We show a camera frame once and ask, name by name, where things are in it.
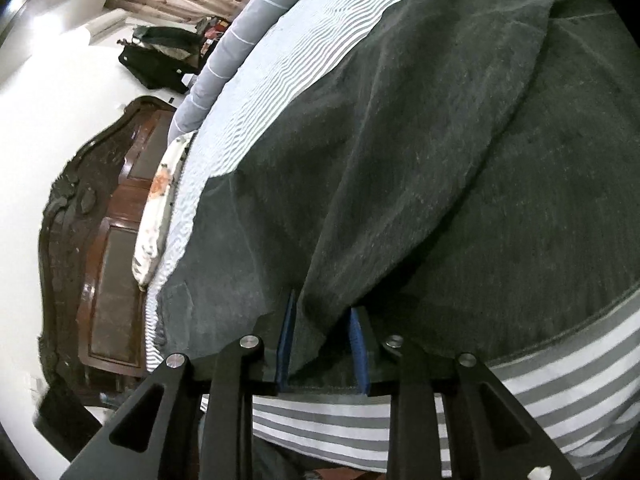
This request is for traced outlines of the dark grey denim pants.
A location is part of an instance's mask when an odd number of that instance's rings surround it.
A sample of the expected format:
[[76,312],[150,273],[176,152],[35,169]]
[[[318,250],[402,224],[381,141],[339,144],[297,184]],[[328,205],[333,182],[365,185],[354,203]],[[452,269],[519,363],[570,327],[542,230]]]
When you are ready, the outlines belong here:
[[344,386],[348,319],[512,358],[639,285],[639,49],[608,0],[402,0],[205,185],[165,352],[291,309],[290,372]]

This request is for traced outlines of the grey white striped bed sheet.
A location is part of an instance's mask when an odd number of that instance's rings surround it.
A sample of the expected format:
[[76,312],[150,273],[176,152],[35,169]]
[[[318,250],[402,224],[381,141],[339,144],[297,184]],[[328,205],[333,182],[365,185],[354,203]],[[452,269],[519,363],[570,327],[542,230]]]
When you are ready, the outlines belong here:
[[[145,303],[146,365],[167,350],[160,315],[165,289],[186,250],[208,179],[233,170],[292,99],[363,40],[401,0],[299,0],[271,26],[194,131],[166,246]],[[639,299],[631,296],[565,344],[512,364],[498,376],[586,478],[612,466],[639,421]]]

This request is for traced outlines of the dark carved wooden headboard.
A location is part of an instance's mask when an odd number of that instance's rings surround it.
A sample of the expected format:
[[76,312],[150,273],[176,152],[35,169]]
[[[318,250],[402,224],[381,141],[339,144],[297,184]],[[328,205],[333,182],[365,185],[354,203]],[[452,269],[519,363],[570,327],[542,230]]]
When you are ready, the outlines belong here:
[[174,111],[134,99],[66,162],[43,211],[41,369],[88,406],[114,408],[145,374],[145,296],[131,263]]

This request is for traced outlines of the white floral pillow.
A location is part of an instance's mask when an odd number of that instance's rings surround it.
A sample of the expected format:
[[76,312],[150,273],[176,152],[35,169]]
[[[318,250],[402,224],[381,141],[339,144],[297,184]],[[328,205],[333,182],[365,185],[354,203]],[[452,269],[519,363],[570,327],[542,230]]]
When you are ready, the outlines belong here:
[[152,179],[131,263],[132,276],[141,290],[149,287],[162,260],[182,167],[194,134],[185,133],[171,141]]

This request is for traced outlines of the black bag on floor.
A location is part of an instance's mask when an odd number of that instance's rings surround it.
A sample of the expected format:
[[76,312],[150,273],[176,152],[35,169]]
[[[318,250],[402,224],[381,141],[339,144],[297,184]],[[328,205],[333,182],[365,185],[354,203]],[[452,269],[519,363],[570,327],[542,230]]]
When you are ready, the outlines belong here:
[[183,77],[197,75],[204,64],[204,37],[180,27],[138,25],[130,40],[117,43],[119,63],[148,90],[186,94]]

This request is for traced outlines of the white air conditioner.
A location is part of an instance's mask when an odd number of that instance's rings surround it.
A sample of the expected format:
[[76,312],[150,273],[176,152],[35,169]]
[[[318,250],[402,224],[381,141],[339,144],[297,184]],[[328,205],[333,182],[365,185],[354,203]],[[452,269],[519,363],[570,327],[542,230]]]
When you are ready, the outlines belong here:
[[124,9],[114,9],[88,21],[85,24],[85,29],[88,30],[91,37],[100,36],[104,32],[126,21],[128,15],[129,13]]

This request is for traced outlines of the grey rolled blanket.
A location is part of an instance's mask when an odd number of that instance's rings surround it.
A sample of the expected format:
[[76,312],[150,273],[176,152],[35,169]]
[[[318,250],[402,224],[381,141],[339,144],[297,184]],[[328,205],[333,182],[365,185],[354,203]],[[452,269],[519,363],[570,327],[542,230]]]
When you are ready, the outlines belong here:
[[189,94],[177,108],[167,141],[198,130],[222,89],[279,18],[299,0],[248,0],[209,55]]

